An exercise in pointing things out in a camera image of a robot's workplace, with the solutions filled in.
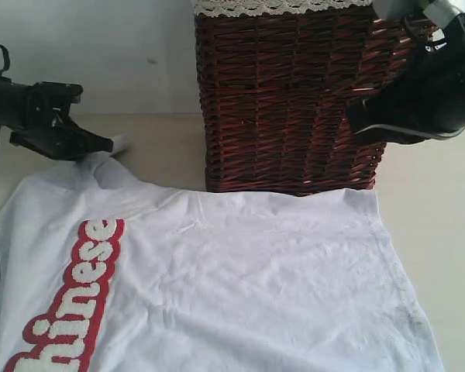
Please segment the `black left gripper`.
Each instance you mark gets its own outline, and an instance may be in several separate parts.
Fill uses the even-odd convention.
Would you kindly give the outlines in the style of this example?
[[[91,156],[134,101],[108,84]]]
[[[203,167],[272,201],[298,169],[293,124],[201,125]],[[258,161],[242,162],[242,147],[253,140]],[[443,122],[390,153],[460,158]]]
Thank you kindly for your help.
[[[70,117],[71,105],[52,105],[46,97],[26,89],[22,126],[14,129],[9,142],[51,160],[79,160],[91,153],[113,151],[109,138],[86,133]]]

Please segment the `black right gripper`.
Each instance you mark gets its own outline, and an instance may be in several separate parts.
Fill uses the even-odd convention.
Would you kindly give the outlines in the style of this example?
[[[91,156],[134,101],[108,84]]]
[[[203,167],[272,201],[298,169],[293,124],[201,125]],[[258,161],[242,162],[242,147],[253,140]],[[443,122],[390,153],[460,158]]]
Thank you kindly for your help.
[[[444,46],[417,53],[376,97],[346,109],[360,145],[450,140],[465,130],[465,14],[443,33]]]

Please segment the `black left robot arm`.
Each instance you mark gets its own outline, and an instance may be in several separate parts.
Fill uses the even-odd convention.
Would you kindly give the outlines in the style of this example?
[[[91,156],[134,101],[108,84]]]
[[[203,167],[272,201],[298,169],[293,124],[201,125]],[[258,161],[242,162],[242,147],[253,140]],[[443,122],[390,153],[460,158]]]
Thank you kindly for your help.
[[[91,153],[110,153],[111,139],[82,129],[70,117],[71,106],[82,93],[78,84],[28,86],[0,79],[0,126],[11,129],[11,144],[51,160],[77,161]]]

